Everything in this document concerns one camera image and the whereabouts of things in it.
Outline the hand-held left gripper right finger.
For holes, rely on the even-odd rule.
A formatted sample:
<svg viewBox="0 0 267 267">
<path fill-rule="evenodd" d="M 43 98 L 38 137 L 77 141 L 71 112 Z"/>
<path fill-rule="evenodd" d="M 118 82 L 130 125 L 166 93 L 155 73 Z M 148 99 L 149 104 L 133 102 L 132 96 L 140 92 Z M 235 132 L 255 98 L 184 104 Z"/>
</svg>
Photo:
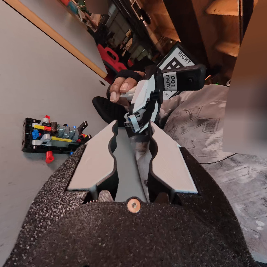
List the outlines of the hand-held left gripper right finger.
<svg viewBox="0 0 267 267">
<path fill-rule="evenodd" d="M 160 129 L 154 122 L 149 122 L 149 189 L 166 189 L 171 193 L 198 194 L 197 187 L 182 155 L 181 146 Z"/>
</svg>

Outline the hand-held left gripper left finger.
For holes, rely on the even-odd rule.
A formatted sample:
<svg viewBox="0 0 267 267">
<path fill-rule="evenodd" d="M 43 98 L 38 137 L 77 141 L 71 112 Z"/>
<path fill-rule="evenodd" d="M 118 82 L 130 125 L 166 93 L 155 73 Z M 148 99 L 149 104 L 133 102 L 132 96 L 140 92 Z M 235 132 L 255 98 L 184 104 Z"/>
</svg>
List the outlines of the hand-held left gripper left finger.
<svg viewBox="0 0 267 267">
<path fill-rule="evenodd" d="M 86 144 L 68 185 L 68 191 L 87 191 L 98 199 L 108 191 L 115 199 L 118 191 L 118 170 L 114 152 L 117 148 L 118 121 L 113 120 Z"/>
</svg>

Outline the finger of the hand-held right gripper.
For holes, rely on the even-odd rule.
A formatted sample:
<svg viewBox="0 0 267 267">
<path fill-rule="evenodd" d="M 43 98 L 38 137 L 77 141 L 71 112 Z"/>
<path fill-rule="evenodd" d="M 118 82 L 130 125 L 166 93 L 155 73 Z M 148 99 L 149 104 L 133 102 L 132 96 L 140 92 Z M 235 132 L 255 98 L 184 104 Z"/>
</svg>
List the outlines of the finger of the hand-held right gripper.
<svg viewBox="0 0 267 267">
<path fill-rule="evenodd" d="M 141 80 L 138 82 L 131 100 L 131 115 L 145 111 L 150 94 L 155 91 L 155 80 Z"/>
<path fill-rule="evenodd" d="M 143 131 L 149 126 L 149 122 L 155 122 L 158 118 L 161 104 L 158 102 L 148 102 L 147 108 L 143 114 Z"/>
</svg>

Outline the grey lego beam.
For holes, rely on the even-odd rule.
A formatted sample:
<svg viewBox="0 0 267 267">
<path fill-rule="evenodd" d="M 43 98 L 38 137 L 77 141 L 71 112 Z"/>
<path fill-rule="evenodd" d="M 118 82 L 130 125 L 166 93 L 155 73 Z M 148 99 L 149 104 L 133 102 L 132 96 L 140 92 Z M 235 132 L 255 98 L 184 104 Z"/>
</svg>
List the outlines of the grey lego beam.
<svg viewBox="0 0 267 267">
<path fill-rule="evenodd" d="M 125 118 L 124 126 L 126 128 L 131 128 L 133 133 L 139 133 L 142 131 L 142 126 L 139 125 L 142 115 L 139 112 L 136 112 L 135 114 L 132 115 L 126 113 L 124 118 Z"/>
</svg>

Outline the multicoloured lego assembly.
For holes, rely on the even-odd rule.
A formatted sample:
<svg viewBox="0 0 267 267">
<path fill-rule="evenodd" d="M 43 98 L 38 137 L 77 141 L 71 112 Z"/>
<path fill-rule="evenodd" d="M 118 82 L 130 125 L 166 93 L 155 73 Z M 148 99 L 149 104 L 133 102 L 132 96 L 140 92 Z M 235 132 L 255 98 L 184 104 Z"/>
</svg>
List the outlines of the multicoloured lego assembly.
<svg viewBox="0 0 267 267">
<path fill-rule="evenodd" d="M 85 135 L 87 121 L 79 127 L 50 121 L 46 115 L 42 120 L 25 118 L 22 133 L 22 152 L 45 155 L 45 162 L 54 161 L 54 154 L 72 155 L 79 146 L 86 144 L 91 135 Z"/>
</svg>

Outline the person's right hand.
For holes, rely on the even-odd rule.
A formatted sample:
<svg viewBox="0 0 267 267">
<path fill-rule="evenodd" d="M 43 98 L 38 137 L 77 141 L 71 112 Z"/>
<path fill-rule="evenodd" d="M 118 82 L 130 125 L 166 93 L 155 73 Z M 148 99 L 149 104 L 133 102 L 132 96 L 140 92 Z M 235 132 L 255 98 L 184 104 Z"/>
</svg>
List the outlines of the person's right hand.
<svg viewBox="0 0 267 267">
<path fill-rule="evenodd" d="M 135 87 L 137 83 L 138 82 L 133 78 L 116 78 L 113 84 L 110 86 L 110 101 L 124 106 L 128 112 L 130 102 L 126 98 L 121 97 L 121 95 L 127 93 L 129 90 Z"/>
</svg>

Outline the red chair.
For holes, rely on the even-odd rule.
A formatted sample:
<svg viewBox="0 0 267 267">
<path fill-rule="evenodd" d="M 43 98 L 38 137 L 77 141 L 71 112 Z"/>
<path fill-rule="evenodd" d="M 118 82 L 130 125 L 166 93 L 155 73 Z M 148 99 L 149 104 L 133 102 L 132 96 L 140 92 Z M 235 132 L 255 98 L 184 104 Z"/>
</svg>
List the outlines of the red chair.
<svg viewBox="0 0 267 267">
<path fill-rule="evenodd" d="M 118 72 L 127 70 L 134 65 L 130 59 L 128 59 L 127 63 L 119 61 L 118 54 L 109 47 L 104 48 L 101 44 L 98 44 L 97 48 L 108 73 L 104 80 L 109 84 L 112 83 Z"/>
</svg>

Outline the person's grey patterned hoodie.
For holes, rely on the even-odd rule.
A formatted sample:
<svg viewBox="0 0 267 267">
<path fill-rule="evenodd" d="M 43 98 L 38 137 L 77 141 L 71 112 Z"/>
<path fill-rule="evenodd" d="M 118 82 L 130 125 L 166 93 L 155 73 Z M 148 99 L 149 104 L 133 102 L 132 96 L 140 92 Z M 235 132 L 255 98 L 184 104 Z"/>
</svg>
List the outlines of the person's grey patterned hoodie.
<svg viewBox="0 0 267 267">
<path fill-rule="evenodd" d="M 130 138 L 143 190 L 161 226 L 167 215 L 178 246 L 175 266 L 266 266 L 266 157 L 222 151 L 225 105 L 229 88 L 206 85 L 199 91 L 184 91 L 163 101 L 159 127 L 182 148 L 182 155 L 198 194 L 149 189 L 149 130 Z"/>
</svg>

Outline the grey table with wooden edge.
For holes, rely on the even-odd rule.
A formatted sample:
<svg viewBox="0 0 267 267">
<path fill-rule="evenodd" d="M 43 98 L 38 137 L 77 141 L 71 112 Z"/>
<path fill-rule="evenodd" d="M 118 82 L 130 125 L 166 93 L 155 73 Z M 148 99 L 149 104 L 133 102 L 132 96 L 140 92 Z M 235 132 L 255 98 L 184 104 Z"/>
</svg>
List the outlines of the grey table with wooden edge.
<svg viewBox="0 0 267 267">
<path fill-rule="evenodd" d="M 86 26 L 61 1 L 7 0 L 4 2 L 100 77 L 107 76 L 94 38 L 88 33 Z"/>
</svg>

